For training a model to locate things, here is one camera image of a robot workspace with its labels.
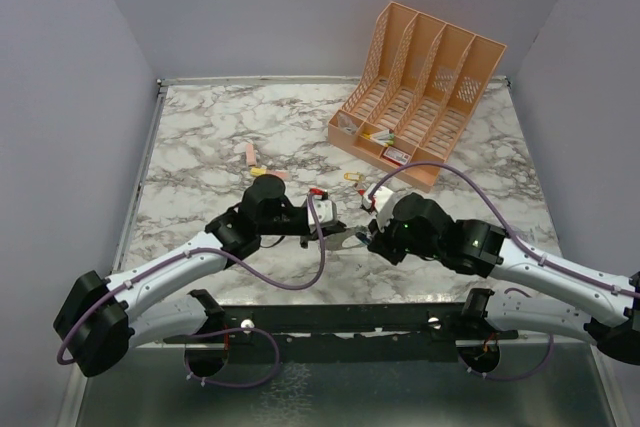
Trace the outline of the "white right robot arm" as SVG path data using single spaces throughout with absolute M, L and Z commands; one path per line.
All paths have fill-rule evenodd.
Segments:
M 461 275 L 511 282 L 540 298 L 475 293 L 459 314 L 461 330 L 492 329 L 574 338 L 626 364 L 639 362 L 639 278 L 594 270 L 550 255 L 508 230 L 476 219 L 454 220 L 437 202 L 382 188 L 366 193 L 373 214 L 368 249 L 396 265 L 406 256 L 432 260 Z

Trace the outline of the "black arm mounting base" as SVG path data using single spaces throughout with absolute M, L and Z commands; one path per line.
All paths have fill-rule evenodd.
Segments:
M 480 347 L 489 338 L 513 340 L 515 330 L 500 331 L 463 302 L 218 305 L 207 301 L 210 319 L 194 334 L 169 337 L 168 344 L 201 343 L 208 355 L 233 363 L 266 363 L 274 358 L 264 336 L 242 331 L 202 338 L 202 333 L 253 322 L 275 339 L 283 362 L 359 363 L 427 360 L 455 362 L 456 343 Z

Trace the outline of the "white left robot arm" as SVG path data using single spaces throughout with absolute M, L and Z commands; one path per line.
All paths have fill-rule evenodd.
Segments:
M 260 249 L 263 236 L 318 241 L 324 249 L 328 237 L 345 230 L 326 191 L 312 188 L 295 206 L 281 178 L 259 176 L 238 204 L 180 247 L 129 271 L 106 277 L 89 271 L 79 276 L 53 322 L 61 340 L 56 361 L 75 364 L 93 377 L 140 344 L 191 335 L 210 341 L 221 327 L 221 318 L 213 311 L 215 302 L 201 293 L 174 302 L 167 296 L 232 266 L 255 274 L 246 260 Z

